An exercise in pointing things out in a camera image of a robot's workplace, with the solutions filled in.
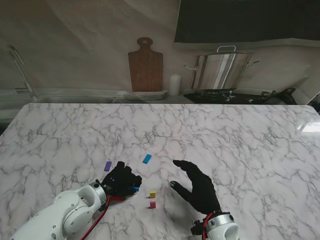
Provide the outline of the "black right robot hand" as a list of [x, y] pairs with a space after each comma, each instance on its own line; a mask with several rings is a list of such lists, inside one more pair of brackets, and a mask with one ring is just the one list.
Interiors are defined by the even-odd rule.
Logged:
[[186, 172], [192, 183], [192, 191], [187, 190], [177, 181], [169, 185], [198, 212], [209, 215], [221, 212], [212, 180], [194, 163], [186, 160], [174, 160], [173, 164]]

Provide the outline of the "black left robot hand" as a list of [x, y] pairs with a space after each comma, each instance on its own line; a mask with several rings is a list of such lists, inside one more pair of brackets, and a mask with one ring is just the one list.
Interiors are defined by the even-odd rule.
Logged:
[[117, 165], [103, 179], [101, 186], [112, 197], [127, 198], [133, 196], [142, 184], [142, 177], [132, 173], [132, 169], [123, 161]]

